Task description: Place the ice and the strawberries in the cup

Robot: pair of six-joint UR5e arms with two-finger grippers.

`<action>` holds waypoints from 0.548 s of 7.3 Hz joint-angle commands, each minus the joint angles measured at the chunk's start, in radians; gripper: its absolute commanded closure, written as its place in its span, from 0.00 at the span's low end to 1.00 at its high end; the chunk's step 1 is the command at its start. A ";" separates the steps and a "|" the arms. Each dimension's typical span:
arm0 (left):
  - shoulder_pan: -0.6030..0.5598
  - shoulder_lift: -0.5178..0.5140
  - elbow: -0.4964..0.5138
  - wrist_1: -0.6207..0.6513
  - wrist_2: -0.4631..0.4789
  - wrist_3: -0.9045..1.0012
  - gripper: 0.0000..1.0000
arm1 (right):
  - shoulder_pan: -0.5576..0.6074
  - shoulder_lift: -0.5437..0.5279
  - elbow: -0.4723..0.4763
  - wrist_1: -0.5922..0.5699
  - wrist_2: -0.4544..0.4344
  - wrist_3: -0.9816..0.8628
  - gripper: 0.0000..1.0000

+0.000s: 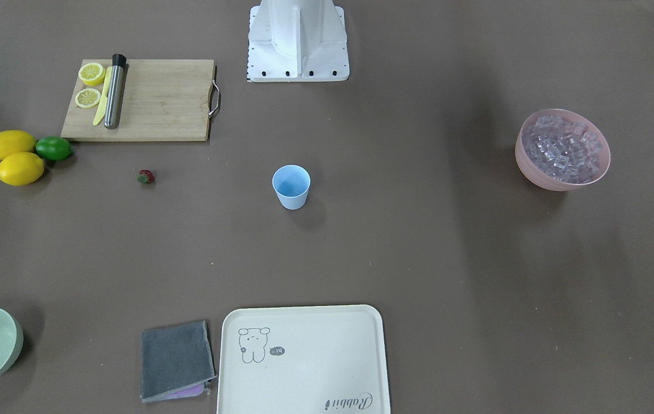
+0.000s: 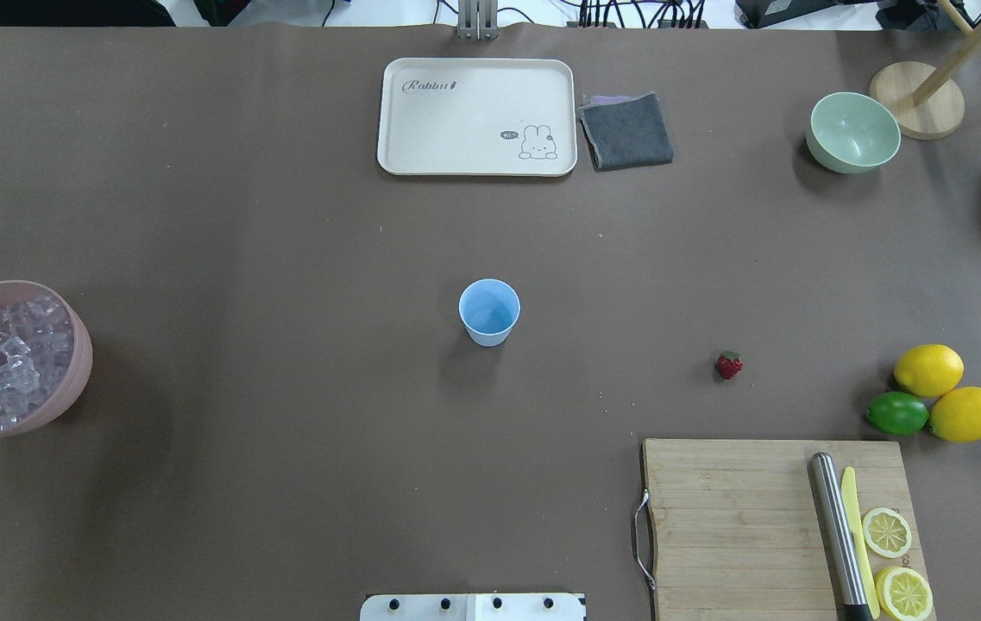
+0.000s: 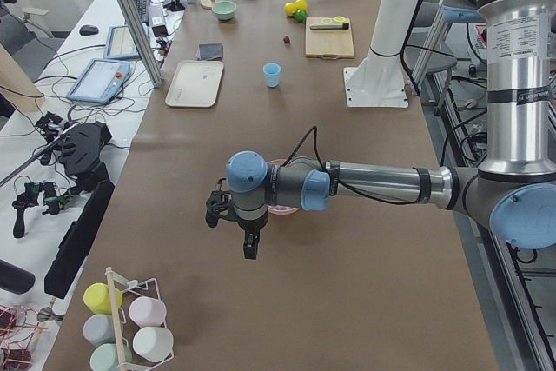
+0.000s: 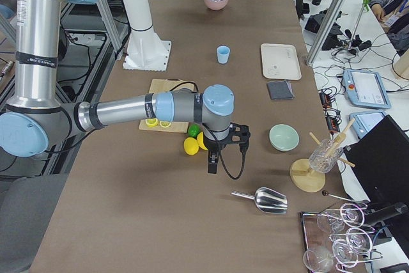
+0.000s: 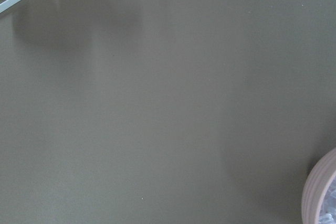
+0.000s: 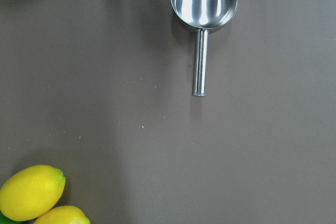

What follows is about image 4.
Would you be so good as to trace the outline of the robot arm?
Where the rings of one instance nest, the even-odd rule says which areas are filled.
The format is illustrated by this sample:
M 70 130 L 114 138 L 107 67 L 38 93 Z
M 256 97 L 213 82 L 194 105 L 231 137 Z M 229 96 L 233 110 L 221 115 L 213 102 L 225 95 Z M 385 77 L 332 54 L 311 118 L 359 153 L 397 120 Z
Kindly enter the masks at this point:
M 16 157 L 54 153 L 54 146 L 83 132 L 110 124 L 156 119 L 190 122 L 204 127 L 208 172 L 216 173 L 223 161 L 221 151 L 237 144 L 247 153 L 250 133 L 245 125 L 231 121 L 233 92 L 216 84 L 198 90 L 180 89 L 114 100 L 84 102 L 76 98 L 64 104 L 56 98 L 59 82 L 82 88 L 90 69 L 80 74 L 58 69 L 63 38 L 61 5 L 96 4 L 99 0 L 17 0 L 17 43 L 13 96 L 1 115 L 1 148 Z

